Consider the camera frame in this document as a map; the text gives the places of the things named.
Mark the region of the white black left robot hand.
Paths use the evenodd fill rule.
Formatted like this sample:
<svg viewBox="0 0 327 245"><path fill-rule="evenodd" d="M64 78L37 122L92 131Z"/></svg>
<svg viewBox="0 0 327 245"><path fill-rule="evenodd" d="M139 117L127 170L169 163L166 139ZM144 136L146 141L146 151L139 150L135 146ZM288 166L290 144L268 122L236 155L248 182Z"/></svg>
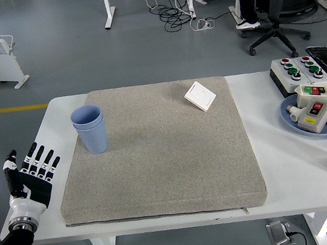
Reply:
<svg viewBox="0 0 327 245"><path fill-rule="evenodd" d="M34 142L20 167L17 151L12 149L3 163L3 172L11 199L25 199L49 207L52 180L60 162L53 149L44 153L45 147Z"/></svg>

